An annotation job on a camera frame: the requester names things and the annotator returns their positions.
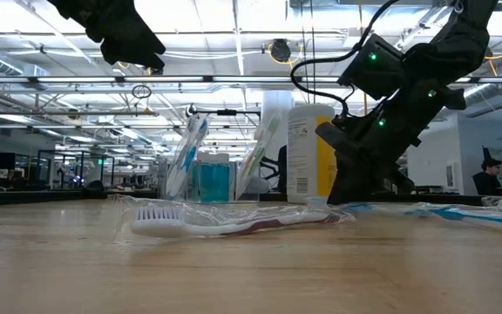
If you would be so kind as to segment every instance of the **plastic wrap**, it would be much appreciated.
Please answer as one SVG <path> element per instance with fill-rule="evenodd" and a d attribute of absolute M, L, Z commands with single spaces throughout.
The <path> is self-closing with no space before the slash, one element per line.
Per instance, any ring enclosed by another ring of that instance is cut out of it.
<path fill-rule="evenodd" d="M 296 224 L 352 222 L 354 211 L 366 208 L 363 204 L 330 208 L 315 202 L 307 206 L 210 206 L 123 195 L 110 196 L 108 201 L 118 210 L 115 240 L 126 230 L 159 238 L 237 236 Z"/>
<path fill-rule="evenodd" d="M 166 198 L 168 200 L 176 199 L 183 192 L 187 184 L 187 172 L 207 132 L 207 116 L 195 114 L 187 121 L 187 129 L 175 150 L 173 163 L 167 175 Z"/>
<path fill-rule="evenodd" d="M 255 145 L 253 151 L 251 151 L 249 154 L 246 155 L 243 164 L 241 166 L 241 169 L 237 174 L 236 194 L 235 194 L 236 200 L 238 200 L 241 197 L 253 175 L 258 174 L 259 168 L 261 166 L 262 157 L 265 156 L 267 147 L 268 145 L 270 145 L 272 138 L 274 137 L 276 131 L 278 130 L 278 126 L 280 125 L 281 119 L 282 119 L 281 111 L 274 110 L 270 121 L 266 125 L 257 128 L 256 131 L 257 133 L 255 134 L 255 138 L 257 139 L 257 144 Z"/>
<path fill-rule="evenodd" d="M 486 197 L 484 204 L 491 206 L 474 207 L 420 203 L 405 207 L 403 214 L 417 217 L 436 215 L 450 221 L 463 221 L 492 229 L 502 229 L 502 198 Z"/>

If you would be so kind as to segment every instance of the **person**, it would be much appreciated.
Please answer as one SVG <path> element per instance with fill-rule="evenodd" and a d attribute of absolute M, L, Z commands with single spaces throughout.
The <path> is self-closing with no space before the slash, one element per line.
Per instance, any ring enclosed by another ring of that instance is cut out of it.
<path fill-rule="evenodd" d="M 501 161 L 493 158 L 484 160 L 481 168 L 483 171 L 473 176 L 478 195 L 502 195 L 501 183 L 497 179 L 501 171 Z"/>

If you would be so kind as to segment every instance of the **bottle label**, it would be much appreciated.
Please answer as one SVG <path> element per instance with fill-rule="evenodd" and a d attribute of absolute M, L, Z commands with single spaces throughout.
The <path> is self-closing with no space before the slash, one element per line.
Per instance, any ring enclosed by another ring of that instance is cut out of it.
<path fill-rule="evenodd" d="M 295 119 L 288 123 L 289 195 L 328 196 L 336 178 L 335 150 L 315 129 L 332 118 Z"/>
<path fill-rule="evenodd" d="M 327 116 L 317 117 L 317 128 L 324 122 L 330 122 L 331 118 Z M 317 141 L 317 195 L 329 196 L 332 185 L 336 178 L 336 156 L 335 149 L 319 136 Z"/>

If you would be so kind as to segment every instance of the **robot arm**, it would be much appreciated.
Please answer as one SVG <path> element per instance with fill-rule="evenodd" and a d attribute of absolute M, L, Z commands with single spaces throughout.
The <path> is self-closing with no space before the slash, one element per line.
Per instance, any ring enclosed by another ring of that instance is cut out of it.
<path fill-rule="evenodd" d="M 385 179 L 399 192 L 414 188 L 398 172 L 396 160 L 408 146 L 421 143 L 417 136 L 444 106 L 465 109 L 464 90 L 453 91 L 447 85 L 481 66 L 489 43 L 486 27 L 497 2 L 454 1 L 449 21 L 433 40 L 405 54 L 376 34 L 357 51 L 338 83 L 382 101 L 365 117 L 349 117 L 344 110 L 332 124 L 317 128 L 336 150 L 337 174 L 329 203 L 376 192 Z"/>

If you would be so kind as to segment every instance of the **wooden table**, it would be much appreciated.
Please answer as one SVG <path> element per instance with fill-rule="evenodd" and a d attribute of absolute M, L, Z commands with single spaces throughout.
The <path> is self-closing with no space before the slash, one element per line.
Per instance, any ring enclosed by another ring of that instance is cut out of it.
<path fill-rule="evenodd" d="M 103 201 L 0 207 L 0 313 L 502 313 L 502 232 L 435 219 L 113 242 Z"/>

